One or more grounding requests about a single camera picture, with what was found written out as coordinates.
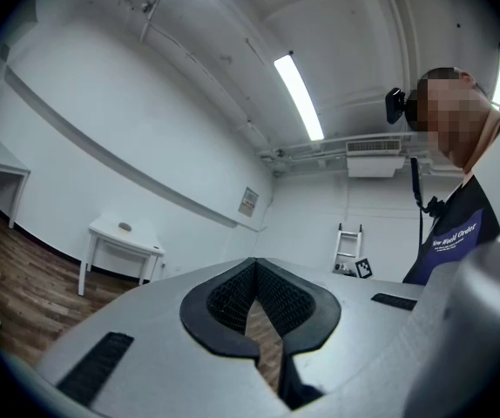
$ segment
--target wall baseboard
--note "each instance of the wall baseboard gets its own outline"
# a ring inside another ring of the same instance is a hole
[[[4,220],[6,224],[8,224],[10,218],[8,215],[6,215],[4,212],[0,210],[0,218]],[[32,241],[39,247],[42,247],[44,250],[48,251],[49,253],[56,255],[60,257],[61,259],[64,259],[66,261],[69,261],[70,263],[73,263],[74,265],[78,265],[78,273],[79,273],[79,265],[81,261],[79,259],[76,259],[75,257],[72,257],[71,255],[68,255],[67,253],[63,253],[62,251],[58,251],[56,248],[52,247],[51,245],[46,244],[44,241],[36,237],[35,235],[28,233],[25,229],[23,229],[18,223],[14,223],[14,230],[18,231],[21,233],[25,238],[28,240]],[[120,280],[126,280],[130,282],[136,282],[138,283],[139,279],[137,277],[132,277],[130,275],[124,275],[124,274],[119,274],[119,273],[113,273],[112,271],[107,271],[106,269],[103,269],[102,267],[99,266],[91,266],[91,271],[93,273],[100,273],[104,275],[108,275],[109,277],[114,277],[115,279],[120,279]],[[144,280],[144,284],[149,283],[149,280]]]

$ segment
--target air vent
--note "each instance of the air vent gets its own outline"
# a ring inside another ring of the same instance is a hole
[[[347,157],[350,178],[392,178],[404,164],[405,157]]]
[[[400,139],[375,139],[371,141],[347,142],[347,156],[397,156],[401,151]]]

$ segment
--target black cable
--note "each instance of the black cable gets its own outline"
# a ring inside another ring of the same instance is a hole
[[[420,230],[418,232],[418,255],[421,253],[421,247],[422,247],[422,208],[420,208],[419,213],[421,214],[420,216]]]

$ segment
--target black mesh grille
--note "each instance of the black mesh grille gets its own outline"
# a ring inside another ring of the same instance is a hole
[[[314,298],[266,268],[257,268],[258,300],[280,337],[306,322]]]
[[[207,298],[207,309],[216,321],[244,334],[248,311],[255,297],[256,284],[252,265],[213,289]]]

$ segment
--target white wall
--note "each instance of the white wall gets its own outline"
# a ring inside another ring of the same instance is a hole
[[[456,179],[427,178],[424,198],[445,198],[457,184]],[[362,224],[361,253],[376,279],[401,281],[418,247],[409,173],[393,179],[348,179],[342,173],[278,179],[254,253],[331,271],[339,223],[356,232]],[[431,221],[424,225],[426,236]],[[349,241],[348,251],[354,249]]]
[[[8,66],[21,86],[4,81],[0,63],[0,141],[31,170],[21,227],[81,259],[87,226],[100,214],[148,218],[169,275],[251,254],[271,175],[176,70],[96,13],[62,27],[40,24],[20,43]],[[31,92],[37,105],[26,97]],[[76,137],[96,144],[105,159],[61,127],[78,129]],[[113,157],[157,189],[117,170]],[[5,213],[14,186],[0,174]],[[251,219],[238,213],[247,186],[260,195]],[[109,248],[97,250],[94,264],[132,276],[141,268]]]

